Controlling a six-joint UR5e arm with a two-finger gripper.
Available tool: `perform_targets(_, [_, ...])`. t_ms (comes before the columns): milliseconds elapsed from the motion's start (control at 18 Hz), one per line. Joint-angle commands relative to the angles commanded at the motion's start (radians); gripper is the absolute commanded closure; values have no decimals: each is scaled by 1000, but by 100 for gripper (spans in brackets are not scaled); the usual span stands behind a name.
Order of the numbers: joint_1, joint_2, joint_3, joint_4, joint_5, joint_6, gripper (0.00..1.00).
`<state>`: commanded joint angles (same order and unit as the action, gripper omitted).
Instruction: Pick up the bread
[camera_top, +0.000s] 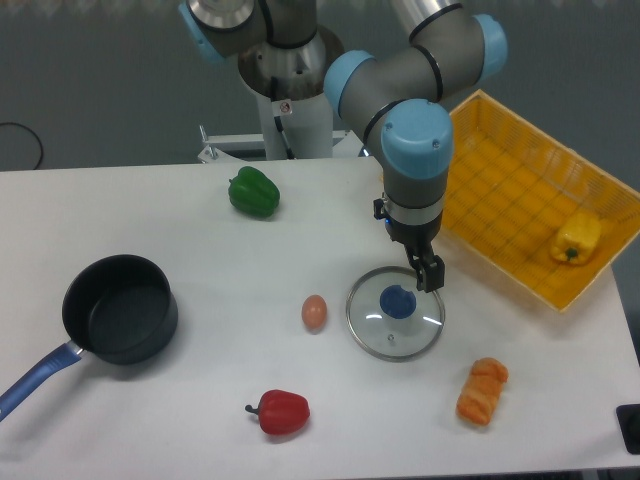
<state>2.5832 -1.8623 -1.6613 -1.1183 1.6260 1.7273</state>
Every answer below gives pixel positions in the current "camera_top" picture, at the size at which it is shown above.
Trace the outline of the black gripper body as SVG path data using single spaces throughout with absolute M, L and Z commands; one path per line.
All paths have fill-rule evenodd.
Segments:
M 393 241 L 420 249 L 431 244 L 439 233 L 443 215 L 443 197 L 422 208 L 408 208 L 382 196 L 373 201 L 376 220 L 383 220 Z

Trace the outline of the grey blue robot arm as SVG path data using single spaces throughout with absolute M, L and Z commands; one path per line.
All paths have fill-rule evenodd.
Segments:
M 443 286 L 432 241 L 442 219 L 453 127 L 444 98 L 499 72 L 505 33 L 458 1 L 396 1 L 405 49 L 378 60 L 345 50 L 312 1 L 183 1 L 201 55 L 235 58 L 259 110 L 270 159 L 323 158 L 344 121 L 383 170 L 374 215 L 405 248 L 420 290 Z

